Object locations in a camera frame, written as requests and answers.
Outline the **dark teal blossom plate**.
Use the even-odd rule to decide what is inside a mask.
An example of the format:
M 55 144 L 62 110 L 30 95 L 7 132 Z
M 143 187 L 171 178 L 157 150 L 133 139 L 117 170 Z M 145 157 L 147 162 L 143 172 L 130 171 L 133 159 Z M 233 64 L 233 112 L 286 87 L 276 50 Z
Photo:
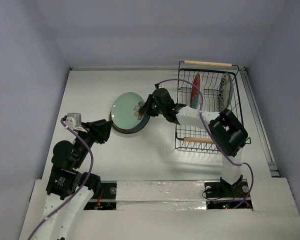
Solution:
M 133 128 L 136 128 L 139 131 L 144 129 L 146 127 L 146 125 L 148 124 L 149 120 L 150 120 L 150 117 L 148 115 L 144 116 L 144 118 L 142 120 L 138 120 L 138 117 L 134 116 L 133 113 L 120 113 L 119 115 L 116 115 L 116 114 L 113 114 L 112 112 L 110 112 L 109 120 L 112 121 L 112 125 L 117 126 L 115 120 L 119 120 L 119 118 L 124 119 L 124 120 L 132 121 L 133 123 L 138 123 L 138 125 L 136 125 Z

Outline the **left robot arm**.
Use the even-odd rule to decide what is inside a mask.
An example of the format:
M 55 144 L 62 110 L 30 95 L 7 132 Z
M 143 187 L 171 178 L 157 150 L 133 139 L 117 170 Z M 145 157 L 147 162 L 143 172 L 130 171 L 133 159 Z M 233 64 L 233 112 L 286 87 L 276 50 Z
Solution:
M 71 116 L 60 120 L 75 139 L 58 142 L 52 151 L 52 168 L 46 186 L 45 205 L 36 240 L 66 240 L 79 214 L 91 198 L 104 193 L 100 176 L 78 169 L 86 156 L 93 156 L 92 146 L 108 141 L 113 122 L 105 119 L 81 122 Z

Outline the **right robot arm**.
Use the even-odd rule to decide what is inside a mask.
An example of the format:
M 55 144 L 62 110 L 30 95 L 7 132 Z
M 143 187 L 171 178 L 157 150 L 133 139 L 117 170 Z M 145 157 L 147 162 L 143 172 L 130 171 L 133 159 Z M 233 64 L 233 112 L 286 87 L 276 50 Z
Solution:
M 222 154 L 221 192 L 225 196 L 232 196 L 238 191 L 243 180 L 241 151 L 248 132 L 231 110 L 211 112 L 194 109 L 186 104 L 175 103 L 168 90 L 158 88 L 148 96 L 146 102 L 136 104 L 134 115 L 139 120 L 145 116 L 162 115 L 170 123 L 205 129 Z

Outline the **red and teal plate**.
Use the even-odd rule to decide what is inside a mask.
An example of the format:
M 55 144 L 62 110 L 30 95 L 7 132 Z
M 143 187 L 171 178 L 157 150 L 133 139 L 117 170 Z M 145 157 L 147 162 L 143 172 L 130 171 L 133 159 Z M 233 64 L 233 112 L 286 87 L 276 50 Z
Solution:
M 200 103 L 200 93 L 199 91 L 201 90 L 201 74 L 197 72 L 194 76 L 193 79 L 193 86 L 191 88 L 191 93 L 190 93 L 190 107 L 193 109 L 196 109 L 198 107 L 198 104 Z

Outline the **grey tree pattern plate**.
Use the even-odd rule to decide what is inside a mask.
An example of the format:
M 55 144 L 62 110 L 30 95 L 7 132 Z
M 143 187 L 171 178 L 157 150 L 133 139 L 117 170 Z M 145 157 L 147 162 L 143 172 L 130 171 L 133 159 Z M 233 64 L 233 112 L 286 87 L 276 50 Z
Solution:
M 232 82 L 232 78 L 229 72 L 226 72 L 222 75 L 219 89 L 218 89 L 218 110 L 220 112 L 227 109 L 233 97 L 234 86 Z

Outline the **silver foil strip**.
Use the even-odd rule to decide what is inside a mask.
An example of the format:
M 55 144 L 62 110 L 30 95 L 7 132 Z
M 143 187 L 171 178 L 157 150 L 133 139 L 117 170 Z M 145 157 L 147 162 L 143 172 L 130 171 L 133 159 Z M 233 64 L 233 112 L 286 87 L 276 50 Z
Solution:
M 206 210 L 202 197 L 205 182 L 185 181 L 118 181 L 118 211 L 188 211 Z

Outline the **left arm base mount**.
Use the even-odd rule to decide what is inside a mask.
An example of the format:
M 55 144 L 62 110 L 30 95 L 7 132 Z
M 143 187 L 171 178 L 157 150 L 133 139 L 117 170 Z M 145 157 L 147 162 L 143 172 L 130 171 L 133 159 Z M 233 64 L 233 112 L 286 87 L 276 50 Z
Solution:
M 100 191 L 85 205 L 84 210 L 109 211 L 117 208 L 117 182 L 102 181 Z

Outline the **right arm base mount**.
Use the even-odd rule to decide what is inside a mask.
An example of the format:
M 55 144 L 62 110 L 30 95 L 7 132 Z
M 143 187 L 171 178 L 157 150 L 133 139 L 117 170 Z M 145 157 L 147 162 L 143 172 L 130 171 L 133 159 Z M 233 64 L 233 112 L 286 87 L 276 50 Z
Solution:
M 225 191 L 219 181 L 205 182 L 204 187 L 202 197 L 208 210 L 253 209 L 251 198 L 247 196 L 249 187 L 246 181 L 234 191 Z

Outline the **aluminium rail right side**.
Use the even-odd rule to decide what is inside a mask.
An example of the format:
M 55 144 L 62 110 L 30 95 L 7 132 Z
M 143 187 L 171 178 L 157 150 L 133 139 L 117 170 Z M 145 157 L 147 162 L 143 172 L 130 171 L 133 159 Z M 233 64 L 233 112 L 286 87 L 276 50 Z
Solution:
M 241 80 L 242 80 L 242 83 L 243 83 L 243 86 L 245 89 L 245 93 L 247 95 L 247 99 L 248 99 L 250 108 L 252 111 L 253 119 L 254 119 L 254 122 L 256 125 L 256 129 L 257 129 L 260 143 L 261 143 L 264 155 L 265 155 L 265 159 L 267 161 L 270 175 L 272 178 L 280 178 L 281 175 L 280 175 L 279 169 L 277 167 L 277 164 L 275 162 L 275 159 L 274 159 L 274 156 L 272 153 L 272 149 L 271 149 L 268 137 L 267 137 L 267 133 L 266 133 L 266 130 L 263 125 L 263 121 L 262 121 L 262 118 L 261 118 L 261 115 L 260 115 L 260 112 L 259 112 L 259 109 L 257 106 L 257 102 L 255 99 L 253 90 L 252 90 L 252 86 L 251 86 L 251 83 L 249 80 L 247 68 L 243 67 L 240 69 L 239 72 L 240 72 L 240 77 L 241 77 Z

